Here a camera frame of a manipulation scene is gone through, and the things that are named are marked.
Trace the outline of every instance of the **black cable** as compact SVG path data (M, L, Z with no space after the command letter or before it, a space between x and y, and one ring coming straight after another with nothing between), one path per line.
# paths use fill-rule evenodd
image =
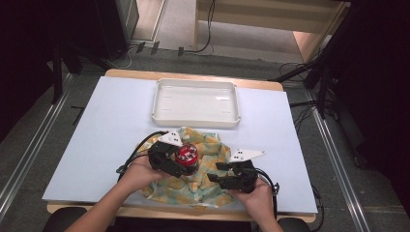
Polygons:
M307 105L307 104L316 104L317 101L302 101L302 102L296 102L296 103L290 103L289 106L296 107L296 106L301 106L301 105Z
M278 70L279 73L280 73L280 76L283 76L283 73L281 72L282 68L285 67L285 66L287 66L287 65L296 65L296 66L295 66L295 70L297 70L297 69L299 68L299 66L305 67L305 64L301 64L301 63L285 63L285 64L282 64L282 65L279 67L279 70ZM301 76L300 73L298 74L298 76L301 78L301 80L288 79L288 81L291 81L291 82L303 82L303 81L305 81L305 78L304 78L303 76Z
M305 110L304 116L302 117L302 119L299 121L298 125L295 125L295 128L297 127L296 133L299 134L299 130L301 129L301 125L304 122L304 120L308 117L311 116L311 114L313 113L314 109L316 109L317 106L310 106L307 108L307 110Z
M144 145L150 138L152 138L153 136L159 134L159 135L164 135L167 132L165 131L156 131L151 133L150 135L148 135L147 137L144 138L144 140L142 140L137 146L136 148L133 150L132 154L130 155L130 157L127 159L127 161L124 163L124 165L120 166L117 169L117 173L120 174L120 176L118 177L118 181L120 181L120 179L124 176L124 173L126 173L127 168L130 166L130 163L133 162L133 160L135 160L136 158L139 157L143 157L145 155L139 155L137 152L138 150L142 147L142 145Z
M209 12L208 12L208 41L206 42L205 46L202 47L202 49L200 49L200 50L186 50L184 52L198 53L198 52L201 52L201 51L205 50L208 47L208 45L211 41L211 23L212 23L212 19L214 18L215 1L216 0L212 1L211 7L209 8Z
M277 201L278 189L275 189L275 188L278 188L278 184L274 185L271 178L269 178L268 174L266 174L266 172L264 172L263 170L259 168L255 168L255 170L258 174L262 175L269 182L269 185L272 188L272 199L274 201L274 216L275 218L278 218L278 201Z
M314 185L311 185L311 188L313 189L314 197L319 201L318 208L320 208L322 213L322 218L320 219L319 225L315 229L310 230L311 232L315 232L319 231L320 228L322 228L323 222L325 220L325 207L323 206L322 197L320 196L319 190L317 190L317 188Z
M295 124L295 127L296 127L297 124L299 124L298 121L301 120L301 116L305 113L305 111L309 110L311 107L312 107L312 105L308 106L307 108L305 108L304 110L302 110L302 111L299 113L298 118L297 118L295 121L293 121L293 124Z

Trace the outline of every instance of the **controller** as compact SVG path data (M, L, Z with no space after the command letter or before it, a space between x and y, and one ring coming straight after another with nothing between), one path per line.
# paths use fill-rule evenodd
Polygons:
M218 183L221 189L237 189L245 193L253 192L258 173L251 160L230 163L217 162L216 165L218 170L231 170L234 176L220 177L208 173L208 179L211 182Z
M178 151L179 147L157 141L148 150L148 158L154 170L161 170L171 176L180 178L187 168L170 156Z

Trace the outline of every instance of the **patterned fabric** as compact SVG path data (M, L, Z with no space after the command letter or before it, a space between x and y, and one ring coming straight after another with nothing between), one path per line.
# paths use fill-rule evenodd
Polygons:
M227 162L229 147L221 143L215 133L186 127L178 129L178 132L183 143L193 144L198 150L198 171L191 176L170 177L154 182L141 190L142 195L153 201L174 205L219 207L233 202L235 199L218 184L210 182L207 176L207 173L227 175L226 171L218 171L215 163ZM157 137L148 140L140 151L149 149L157 140Z

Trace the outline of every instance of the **white table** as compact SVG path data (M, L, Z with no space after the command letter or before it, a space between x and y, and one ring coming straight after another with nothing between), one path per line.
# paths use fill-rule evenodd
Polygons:
M278 83L217 78L164 72L111 70L101 77L69 146L44 194L48 210L83 206L89 209L115 185L115 170L132 153L135 145L161 128L151 120L151 111L160 78L232 81L238 86L241 122L233 129L214 130L232 151L238 148L263 150L267 155L254 159L274 182L280 184L280 217L313 221L317 213L305 161L294 129L286 94ZM244 206L235 202L216 209L197 210L189 206L166 205L133 194L118 216L142 218L186 218L251 220Z

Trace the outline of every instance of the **white paper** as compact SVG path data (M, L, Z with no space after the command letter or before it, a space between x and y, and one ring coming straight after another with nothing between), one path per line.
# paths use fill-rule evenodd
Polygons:
M62 157L43 199L97 202L118 179L115 170L142 139L160 128L152 122L155 80L102 77L89 101L72 140ZM278 211L317 213L301 147L285 92L238 88L240 124L229 130L198 129L220 135L234 152L265 151L253 159L274 183L280 184ZM164 205L139 193L126 203ZM222 207L244 210L242 204Z

